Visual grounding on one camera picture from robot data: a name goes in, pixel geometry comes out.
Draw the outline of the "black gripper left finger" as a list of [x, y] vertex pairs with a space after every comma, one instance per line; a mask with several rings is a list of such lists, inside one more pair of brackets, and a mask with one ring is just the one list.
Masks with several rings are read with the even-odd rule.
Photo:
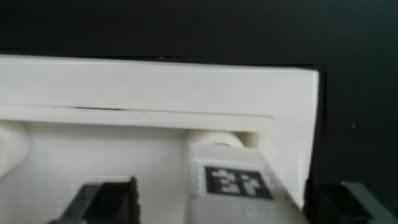
[[47, 224], [140, 224], [138, 182], [85, 184]]

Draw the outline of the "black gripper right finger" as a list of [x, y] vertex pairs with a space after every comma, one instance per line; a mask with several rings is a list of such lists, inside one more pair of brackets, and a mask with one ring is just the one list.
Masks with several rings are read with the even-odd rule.
[[398, 224], [398, 217], [360, 182], [312, 185], [303, 213], [310, 224]]

